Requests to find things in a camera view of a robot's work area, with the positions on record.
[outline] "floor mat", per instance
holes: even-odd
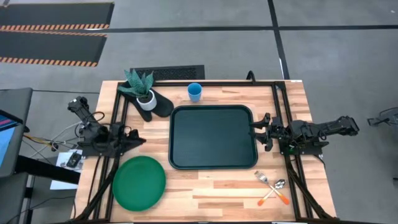
[[[204,80],[204,65],[134,68],[138,75],[154,72],[154,80]]]
[[[0,30],[0,62],[95,67],[104,34]]]
[[[104,29],[111,22],[114,3],[10,4],[0,6],[0,29]]]

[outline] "metal spoon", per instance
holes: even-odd
[[[275,188],[272,188],[272,190],[266,195],[264,196],[260,201],[258,201],[258,205],[261,206],[266,200],[267,198],[274,192],[275,189],[281,189],[282,187],[284,187],[284,185],[286,184],[286,181],[284,179],[279,179],[276,183],[275,183]]]

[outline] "gray concrete floor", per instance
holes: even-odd
[[[50,1],[11,0],[20,2]],[[397,1],[278,0],[275,9],[280,26],[398,24]],[[267,1],[261,0],[116,0],[111,22],[111,28],[269,25]],[[350,115],[361,129],[353,138],[330,137],[324,150],[338,216],[398,223],[398,189],[391,180],[398,170],[397,135],[393,127],[366,124],[366,118],[397,106],[398,30],[301,30],[281,35],[290,77],[304,81],[314,122]],[[197,64],[205,65],[207,79],[244,78],[248,70],[257,79],[282,78],[271,31],[110,34],[96,68],[0,63],[0,89],[99,91],[103,80],[123,79],[123,69],[130,67]],[[78,95],[34,92],[27,120],[32,134],[49,138],[77,122],[66,107]],[[85,96],[95,108],[98,95]],[[22,145],[21,154],[33,152]],[[44,151],[44,156],[56,153]],[[74,194],[50,192],[47,180],[36,187],[33,205],[48,194]],[[34,212],[32,223],[65,221],[71,209],[72,201],[46,204]]]

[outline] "black tray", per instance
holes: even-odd
[[[245,169],[257,162],[252,114],[243,105],[179,106],[170,115],[169,162],[176,169]]]

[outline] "white pot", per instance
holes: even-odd
[[[139,98],[137,98],[137,102],[139,103],[139,105],[141,106],[141,108],[145,111],[150,111],[153,110],[157,104],[156,102],[156,97],[155,97],[155,93],[152,90],[149,90],[152,93],[152,99],[150,99],[150,102],[148,103],[141,103],[139,101]]]

